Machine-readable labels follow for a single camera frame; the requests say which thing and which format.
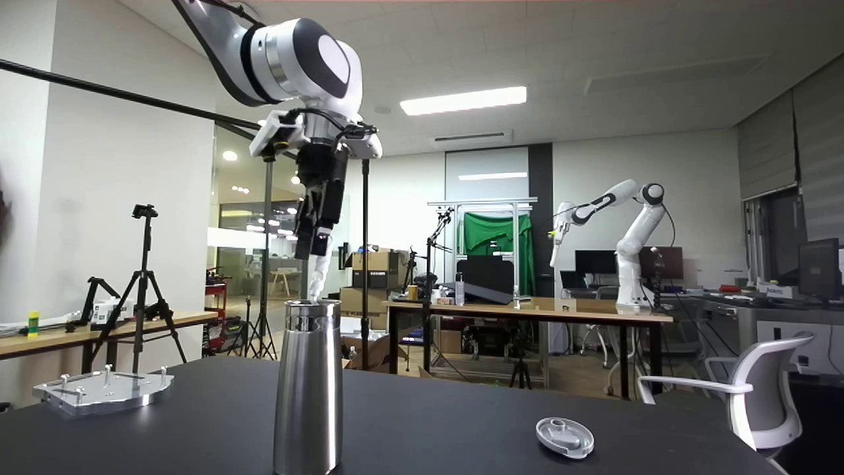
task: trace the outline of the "white chair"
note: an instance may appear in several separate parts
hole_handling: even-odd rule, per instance
[[[810,337],[762,339],[735,357],[727,382],[641,374],[637,392],[653,404],[650,384],[686,384],[715,391],[727,404],[733,432],[755,452],[776,452],[802,436],[798,411],[791,399],[789,362]]]

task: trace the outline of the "ceiling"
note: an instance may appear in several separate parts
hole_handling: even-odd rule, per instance
[[[170,3],[122,3],[201,53]],[[500,136],[450,140],[449,147],[733,127],[844,53],[840,0],[244,6],[263,24],[309,15],[360,56],[360,117],[379,130],[387,159],[446,149],[434,136],[458,134]],[[524,85],[528,103],[425,118],[409,118],[398,107],[402,97],[507,85]],[[227,93],[219,93],[215,110],[240,118],[268,114],[236,105]],[[260,177],[255,163],[240,175]]]

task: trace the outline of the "metal cylinder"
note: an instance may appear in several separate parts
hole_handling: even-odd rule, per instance
[[[340,304],[284,304],[274,475],[325,475],[340,465],[340,396]]]

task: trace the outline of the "blinds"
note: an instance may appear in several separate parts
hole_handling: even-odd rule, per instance
[[[844,242],[844,60],[794,93],[806,238]]]
[[[791,94],[739,123],[739,177],[743,200],[795,185]]]

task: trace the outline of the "robotic arm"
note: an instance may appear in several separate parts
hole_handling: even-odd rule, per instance
[[[340,219],[344,160],[379,159],[376,130],[358,118],[360,60],[310,18],[263,27],[220,0],[174,0],[227,93],[244,105],[301,99],[272,110],[249,153],[294,160],[305,197],[298,208],[294,256],[325,256]]]
[[[648,291],[641,284],[637,250],[644,247],[644,242],[650,238],[650,231],[665,217],[665,205],[662,205],[665,188],[658,181],[648,181],[637,188],[633,180],[621,180],[615,188],[609,188],[604,194],[588,204],[580,204],[580,205],[558,204],[554,214],[551,266],[558,263],[558,244],[573,223],[584,223],[594,214],[631,197],[641,200],[641,210],[627,227],[624,238],[615,244],[616,277],[620,277],[616,310],[637,310],[650,301]]]

